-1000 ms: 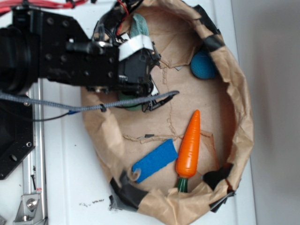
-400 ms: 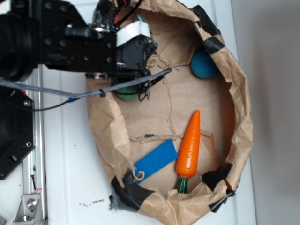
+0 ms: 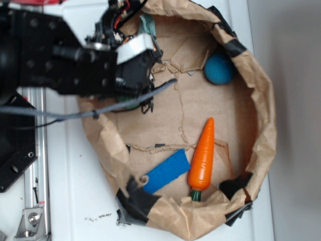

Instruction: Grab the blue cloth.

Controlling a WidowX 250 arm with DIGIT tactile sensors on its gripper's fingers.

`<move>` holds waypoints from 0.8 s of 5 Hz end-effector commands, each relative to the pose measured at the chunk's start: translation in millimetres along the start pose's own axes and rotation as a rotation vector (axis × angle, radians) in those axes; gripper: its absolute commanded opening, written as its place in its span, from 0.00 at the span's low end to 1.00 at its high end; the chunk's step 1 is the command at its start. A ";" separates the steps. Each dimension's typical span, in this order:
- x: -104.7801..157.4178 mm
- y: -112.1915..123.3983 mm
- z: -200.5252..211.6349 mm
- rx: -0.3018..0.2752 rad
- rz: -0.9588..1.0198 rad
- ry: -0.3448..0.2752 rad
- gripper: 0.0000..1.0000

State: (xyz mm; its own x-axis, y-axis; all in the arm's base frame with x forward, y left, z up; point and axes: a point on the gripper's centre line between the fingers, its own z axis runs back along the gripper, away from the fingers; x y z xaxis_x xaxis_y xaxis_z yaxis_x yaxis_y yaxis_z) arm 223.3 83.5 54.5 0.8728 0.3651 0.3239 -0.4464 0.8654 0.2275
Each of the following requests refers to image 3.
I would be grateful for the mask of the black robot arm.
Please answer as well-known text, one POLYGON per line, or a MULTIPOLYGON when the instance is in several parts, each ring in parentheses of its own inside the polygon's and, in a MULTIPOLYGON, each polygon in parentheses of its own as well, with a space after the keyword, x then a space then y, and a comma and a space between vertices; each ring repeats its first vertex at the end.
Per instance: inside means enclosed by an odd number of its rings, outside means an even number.
POLYGON ((109 1, 92 36, 81 43, 62 17, 14 10, 1 2, 1 112, 34 115, 10 105, 18 87, 48 87, 59 94, 117 98, 115 111, 153 110, 152 68, 163 55, 148 33, 120 28, 145 1, 109 1))

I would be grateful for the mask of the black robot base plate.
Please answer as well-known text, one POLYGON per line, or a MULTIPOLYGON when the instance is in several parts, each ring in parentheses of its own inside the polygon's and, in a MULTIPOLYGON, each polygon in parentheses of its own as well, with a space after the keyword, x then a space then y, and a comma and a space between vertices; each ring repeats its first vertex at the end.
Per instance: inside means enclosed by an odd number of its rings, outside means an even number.
POLYGON ((1 114, 1 193, 37 158, 35 125, 34 116, 1 114))

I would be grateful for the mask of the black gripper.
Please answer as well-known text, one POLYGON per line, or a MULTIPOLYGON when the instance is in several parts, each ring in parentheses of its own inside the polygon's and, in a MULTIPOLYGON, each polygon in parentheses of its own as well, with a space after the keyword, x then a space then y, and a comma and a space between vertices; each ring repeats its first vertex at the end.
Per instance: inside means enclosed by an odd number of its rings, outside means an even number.
POLYGON ((115 53, 115 89, 112 97, 137 98, 153 92, 156 87, 152 68, 162 61, 163 51, 150 34, 125 34, 120 30, 146 1, 108 1, 108 8, 95 24, 93 36, 86 38, 86 45, 115 53))

